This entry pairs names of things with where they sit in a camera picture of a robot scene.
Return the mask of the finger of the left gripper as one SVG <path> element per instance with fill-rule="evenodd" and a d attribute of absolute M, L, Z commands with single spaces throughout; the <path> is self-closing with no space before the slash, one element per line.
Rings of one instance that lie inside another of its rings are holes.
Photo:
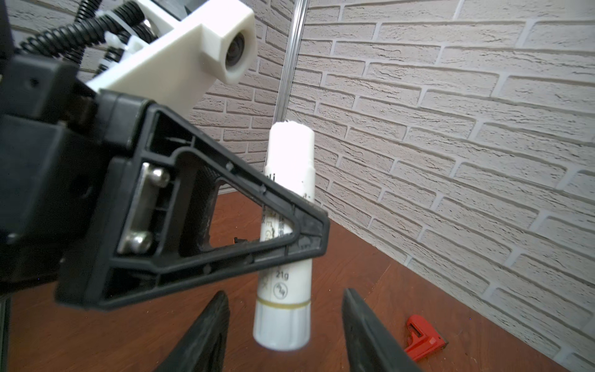
<path fill-rule="evenodd" d="M 102 99 L 92 130 L 108 165 L 87 232 L 60 265 L 58 303 L 112 310 L 327 251 L 330 221 L 322 209 L 171 109 L 147 99 Z M 290 231 L 213 247 L 223 185 L 280 215 Z"/>
<path fill-rule="evenodd" d="M 192 195 L 184 219 L 180 253 L 200 254 L 212 250 L 210 228 L 218 198 L 220 176 L 204 162 L 198 165 Z"/>

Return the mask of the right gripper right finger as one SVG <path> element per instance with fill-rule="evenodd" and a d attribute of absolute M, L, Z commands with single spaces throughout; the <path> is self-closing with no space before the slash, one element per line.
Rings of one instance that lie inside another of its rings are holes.
<path fill-rule="evenodd" d="M 343 293 L 342 324 L 351 371 L 420 372 L 421 368 L 353 288 Z"/>

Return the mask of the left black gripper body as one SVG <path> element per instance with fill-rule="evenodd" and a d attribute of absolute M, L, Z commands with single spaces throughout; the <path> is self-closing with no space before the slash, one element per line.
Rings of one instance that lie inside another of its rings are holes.
<path fill-rule="evenodd" d="M 1 68 L 1 295 L 57 279 L 115 157 L 133 155 L 148 100 L 93 91 L 77 65 L 15 54 Z"/>

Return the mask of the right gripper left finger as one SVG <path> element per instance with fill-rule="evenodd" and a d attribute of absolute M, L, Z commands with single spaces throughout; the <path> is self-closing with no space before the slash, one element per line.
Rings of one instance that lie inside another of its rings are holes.
<path fill-rule="evenodd" d="M 218 291 L 154 371 L 223 371 L 229 319 L 229 299 Z"/>

